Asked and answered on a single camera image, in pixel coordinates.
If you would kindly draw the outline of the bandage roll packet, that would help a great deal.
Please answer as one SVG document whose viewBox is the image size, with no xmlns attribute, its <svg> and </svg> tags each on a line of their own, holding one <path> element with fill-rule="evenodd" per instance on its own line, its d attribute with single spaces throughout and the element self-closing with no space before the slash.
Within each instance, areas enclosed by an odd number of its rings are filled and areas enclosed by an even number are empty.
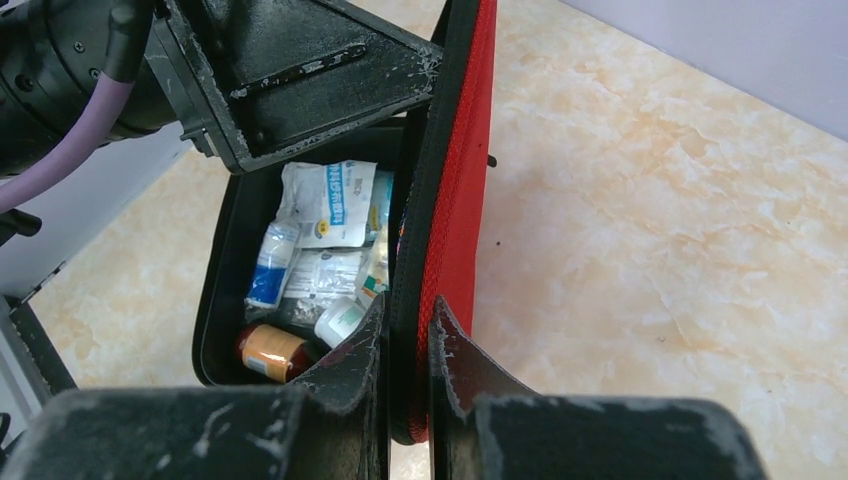
<svg viewBox="0 0 848 480">
<path fill-rule="evenodd" d="M 389 235 L 388 227 L 383 226 L 357 276 L 358 302 L 368 308 L 379 294 L 389 289 L 389 280 Z"/>
</svg>

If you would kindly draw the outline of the red black medicine kit case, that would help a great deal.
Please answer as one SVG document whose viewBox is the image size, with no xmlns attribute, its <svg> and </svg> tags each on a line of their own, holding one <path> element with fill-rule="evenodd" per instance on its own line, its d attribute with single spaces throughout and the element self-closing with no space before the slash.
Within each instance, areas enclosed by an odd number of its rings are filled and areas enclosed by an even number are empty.
<svg viewBox="0 0 848 480">
<path fill-rule="evenodd" d="M 400 220 L 385 320 L 390 344 L 390 429 L 395 441 L 427 438 L 427 336 L 443 297 L 464 329 L 473 323 L 476 253 L 489 165 L 497 5 L 449 1 L 433 38 L 447 63 L 432 103 L 308 153 L 358 153 L 396 172 Z M 281 167 L 229 179 L 194 327 L 192 364 L 205 385 L 258 384 L 235 354 L 243 298 L 262 235 L 281 199 Z"/>
</svg>

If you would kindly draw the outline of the blue gauze packet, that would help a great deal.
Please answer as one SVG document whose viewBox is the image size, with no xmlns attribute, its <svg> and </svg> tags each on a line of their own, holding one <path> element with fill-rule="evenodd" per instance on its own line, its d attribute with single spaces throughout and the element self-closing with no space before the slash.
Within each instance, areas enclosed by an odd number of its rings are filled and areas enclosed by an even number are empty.
<svg viewBox="0 0 848 480">
<path fill-rule="evenodd" d="M 288 163 L 276 219 L 299 230 L 301 249 L 356 248 L 366 242 L 375 163 Z"/>
</svg>

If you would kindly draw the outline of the white blue tube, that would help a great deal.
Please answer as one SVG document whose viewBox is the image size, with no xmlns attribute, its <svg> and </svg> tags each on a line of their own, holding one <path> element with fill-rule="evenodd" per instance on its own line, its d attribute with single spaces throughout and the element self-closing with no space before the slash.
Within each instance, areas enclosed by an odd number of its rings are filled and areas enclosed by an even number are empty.
<svg viewBox="0 0 848 480">
<path fill-rule="evenodd" d="M 299 234 L 296 225 L 279 221 L 269 224 L 245 298 L 249 307 L 273 309 L 279 305 L 289 270 L 299 253 Z"/>
</svg>

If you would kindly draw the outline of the brown bottle orange cap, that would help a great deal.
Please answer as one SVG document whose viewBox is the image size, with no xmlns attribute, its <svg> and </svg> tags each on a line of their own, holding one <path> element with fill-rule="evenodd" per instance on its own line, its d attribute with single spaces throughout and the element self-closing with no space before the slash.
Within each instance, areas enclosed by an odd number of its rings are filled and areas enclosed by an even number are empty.
<svg viewBox="0 0 848 480">
<path fill-rule="evenodd" d="M 236 352 L 247 369 L 283 384 L 316 363 L 308 341 L 266 324 L 245 328 L 236 342 Z"/>
</svg>

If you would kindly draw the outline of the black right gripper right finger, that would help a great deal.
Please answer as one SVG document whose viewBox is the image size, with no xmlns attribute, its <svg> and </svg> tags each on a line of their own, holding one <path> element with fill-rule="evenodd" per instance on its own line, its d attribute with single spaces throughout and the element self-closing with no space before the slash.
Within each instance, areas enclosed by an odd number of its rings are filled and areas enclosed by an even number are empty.
<svg viewBox="0 0 848 480">
<path fill-rule="evenodd" d="M 551 396 L 505 371 L 438 298 L 429 323 L 436 479 L 763 479 L 741 423 L 699 399 Z"/>
</svg>

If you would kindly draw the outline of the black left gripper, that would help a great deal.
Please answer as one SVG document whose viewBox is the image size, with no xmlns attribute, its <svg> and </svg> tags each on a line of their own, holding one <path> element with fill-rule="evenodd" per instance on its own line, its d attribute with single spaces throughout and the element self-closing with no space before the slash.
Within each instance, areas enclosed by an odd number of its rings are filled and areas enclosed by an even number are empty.
<svg viewBox="0 0 848 480">
<path fill-rule="evenodd" d="M 440 46 L 347 1 L 155 1 L 145 60 L 233 174 L 430 101 Z"/>
</svg>

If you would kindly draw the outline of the white bottle green label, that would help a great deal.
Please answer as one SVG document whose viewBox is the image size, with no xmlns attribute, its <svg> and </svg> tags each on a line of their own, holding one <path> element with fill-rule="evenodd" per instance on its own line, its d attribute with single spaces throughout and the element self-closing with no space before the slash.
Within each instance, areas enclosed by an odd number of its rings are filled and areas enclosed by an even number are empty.
<svg viewBox="0 0 848 480">
<path fill-rule="evenodd" d="M 314 333 L 331 349 L 339 346 L 359 326 L 366 310 L 348 297 L 335 299 L 319 316 Z"/>
</svg>

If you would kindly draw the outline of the small teal pad packet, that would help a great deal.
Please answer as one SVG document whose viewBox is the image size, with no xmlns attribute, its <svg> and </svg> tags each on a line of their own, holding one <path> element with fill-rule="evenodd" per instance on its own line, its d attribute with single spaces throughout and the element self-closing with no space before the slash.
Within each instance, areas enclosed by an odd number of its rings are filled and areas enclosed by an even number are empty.
<svg viewBox="0 0 848 480">
<path fill-rule="evenodd" d="M 366 222 L 365 241 L 374 242 L 384 225 L 389 222 L 394 175 L 377 170 L 373 181 L 370 206 Z"/>
</svg>

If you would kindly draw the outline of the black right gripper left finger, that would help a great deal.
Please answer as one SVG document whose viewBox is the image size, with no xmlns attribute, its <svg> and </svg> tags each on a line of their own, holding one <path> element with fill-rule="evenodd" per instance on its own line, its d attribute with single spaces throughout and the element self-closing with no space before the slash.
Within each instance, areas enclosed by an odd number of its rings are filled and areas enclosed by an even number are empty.
<svg viewBox="0 0 848 480">
<path fill-rule="evenodd" d="M 382 294 L 354 333 L 294 381 L 236 364 L 244 307 L 207 297 L 201 388 L 83 389 L 50 400 L 5 479 L 385 479 L 387 334 Z"/>
</svg>

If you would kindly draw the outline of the clear bag wipe sachets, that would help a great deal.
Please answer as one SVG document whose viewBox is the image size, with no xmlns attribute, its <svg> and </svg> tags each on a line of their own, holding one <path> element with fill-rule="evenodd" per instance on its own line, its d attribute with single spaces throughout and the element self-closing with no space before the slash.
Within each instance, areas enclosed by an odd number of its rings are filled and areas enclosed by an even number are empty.
<svg viewBox="0 0 848 480">
<path fill-rule="evenodd" d="M 304 249 L 290 271 L 274 318 L 283 325 L 313 326 L 339 298 L 355 299 L 366 249 Z"/>
</svg>

